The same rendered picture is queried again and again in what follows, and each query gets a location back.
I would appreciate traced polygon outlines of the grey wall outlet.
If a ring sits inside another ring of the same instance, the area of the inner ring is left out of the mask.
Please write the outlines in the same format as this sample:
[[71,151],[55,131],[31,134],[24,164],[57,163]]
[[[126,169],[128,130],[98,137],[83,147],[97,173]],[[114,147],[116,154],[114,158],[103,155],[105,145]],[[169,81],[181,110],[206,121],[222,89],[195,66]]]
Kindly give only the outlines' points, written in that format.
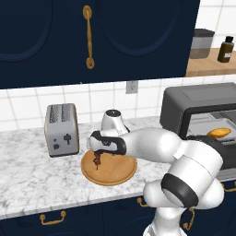
[[138,81],[127,81],[126,82],[126,94],[134,94],[138,92]]

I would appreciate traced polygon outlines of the round wooden cutting board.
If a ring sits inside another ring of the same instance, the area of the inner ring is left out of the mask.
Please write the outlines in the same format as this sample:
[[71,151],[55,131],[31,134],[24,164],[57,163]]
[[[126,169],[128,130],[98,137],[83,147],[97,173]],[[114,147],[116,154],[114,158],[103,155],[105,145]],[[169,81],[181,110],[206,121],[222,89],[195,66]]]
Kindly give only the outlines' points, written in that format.
[[100,165],[94,163],[94,152],[88,150],[81,160],[81,170],[91,182],[104,186],[125,183],[136,173],[136,158],[103,153]]

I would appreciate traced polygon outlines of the silver toaster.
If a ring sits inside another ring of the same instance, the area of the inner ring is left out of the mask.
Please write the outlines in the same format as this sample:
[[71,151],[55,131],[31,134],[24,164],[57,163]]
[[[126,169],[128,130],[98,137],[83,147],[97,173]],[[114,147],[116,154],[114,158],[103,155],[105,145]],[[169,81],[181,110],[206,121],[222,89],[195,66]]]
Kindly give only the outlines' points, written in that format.
[[79,135],[75,104],[49,105],[45,117],[44,134],[50,157],[77,154]]

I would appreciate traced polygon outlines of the brown bottle with label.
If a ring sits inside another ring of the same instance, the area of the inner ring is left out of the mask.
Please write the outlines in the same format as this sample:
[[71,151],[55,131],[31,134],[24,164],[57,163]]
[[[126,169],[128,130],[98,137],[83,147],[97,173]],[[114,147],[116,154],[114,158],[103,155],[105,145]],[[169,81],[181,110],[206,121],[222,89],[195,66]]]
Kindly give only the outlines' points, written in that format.
[[233,37],[227,36],[225,38],[225,41],[221,43],[218,53],[218,61],[221,63],[228,63],[231,58],[233,47],[234,47]]

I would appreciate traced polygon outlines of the grey jar with dark lid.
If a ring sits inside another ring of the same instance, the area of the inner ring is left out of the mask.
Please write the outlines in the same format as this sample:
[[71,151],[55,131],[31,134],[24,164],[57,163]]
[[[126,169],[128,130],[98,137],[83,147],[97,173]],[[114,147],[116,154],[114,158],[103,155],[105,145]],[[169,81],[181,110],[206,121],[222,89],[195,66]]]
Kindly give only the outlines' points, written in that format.
[[214,35],[215,32],[209,29],[195,29],[189,58],[207,58],[209,55]]

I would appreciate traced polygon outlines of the dark grey toaster oven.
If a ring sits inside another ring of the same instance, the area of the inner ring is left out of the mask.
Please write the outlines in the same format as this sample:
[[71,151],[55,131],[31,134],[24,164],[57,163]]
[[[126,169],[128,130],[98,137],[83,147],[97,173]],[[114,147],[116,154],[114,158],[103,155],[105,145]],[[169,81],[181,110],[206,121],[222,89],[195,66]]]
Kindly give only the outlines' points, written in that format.
[[159,122],[182,139],[226,127],[231,132],[218,141],[223,146],[236,145],[236,84],[166,88]]

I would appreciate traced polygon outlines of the kebab skewer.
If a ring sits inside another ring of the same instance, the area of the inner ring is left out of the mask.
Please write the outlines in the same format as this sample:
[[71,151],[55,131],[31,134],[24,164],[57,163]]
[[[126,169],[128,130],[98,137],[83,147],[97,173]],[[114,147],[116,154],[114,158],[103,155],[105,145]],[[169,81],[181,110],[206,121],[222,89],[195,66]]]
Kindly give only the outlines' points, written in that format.
[[98,170],[99,166],[101,165],[101,162],[100,162],[100,154],[95,157],[94,163],[95,163],[95,165],[96,165],[96,170]]

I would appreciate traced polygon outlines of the navy drawer front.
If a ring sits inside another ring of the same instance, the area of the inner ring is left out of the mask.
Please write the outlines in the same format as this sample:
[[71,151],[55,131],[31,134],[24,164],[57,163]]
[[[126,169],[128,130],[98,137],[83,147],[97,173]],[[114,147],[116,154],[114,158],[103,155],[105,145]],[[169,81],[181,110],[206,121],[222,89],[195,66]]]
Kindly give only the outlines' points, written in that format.
[[102,204],[103,236],[143,236],[152,222],[156,209],[140,206],[137,197]]
[[[43,226],[40,214],[46,218],[59,218],[66,212],[61,224]],[[103,236],[101,204],[77,206],[56,211],[43,212],[24,217],[0,220],[0,229],[5,236]]]

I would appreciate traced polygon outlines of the wooden shelf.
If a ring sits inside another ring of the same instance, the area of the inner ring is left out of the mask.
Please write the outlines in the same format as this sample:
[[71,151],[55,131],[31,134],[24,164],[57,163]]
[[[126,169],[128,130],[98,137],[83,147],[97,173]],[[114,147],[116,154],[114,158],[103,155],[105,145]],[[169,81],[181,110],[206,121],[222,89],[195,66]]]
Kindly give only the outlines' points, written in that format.
[[218,61],[219,48],[212,48],[205,59],[190,59],[186,77],[208,77],[236,74],[236,51],[232,52],[228,63]]

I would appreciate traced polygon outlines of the orange baguette bread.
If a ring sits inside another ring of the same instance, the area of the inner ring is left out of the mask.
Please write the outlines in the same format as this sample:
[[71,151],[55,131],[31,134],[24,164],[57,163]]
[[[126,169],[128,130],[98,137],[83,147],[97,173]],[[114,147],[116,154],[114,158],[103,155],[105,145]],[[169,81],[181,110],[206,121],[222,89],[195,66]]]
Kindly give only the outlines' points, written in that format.
[[224,136],[227,136],[230,132],[231,130],[229,128],[221,127],[209,131],[206,135],[214,138],[222,138]]

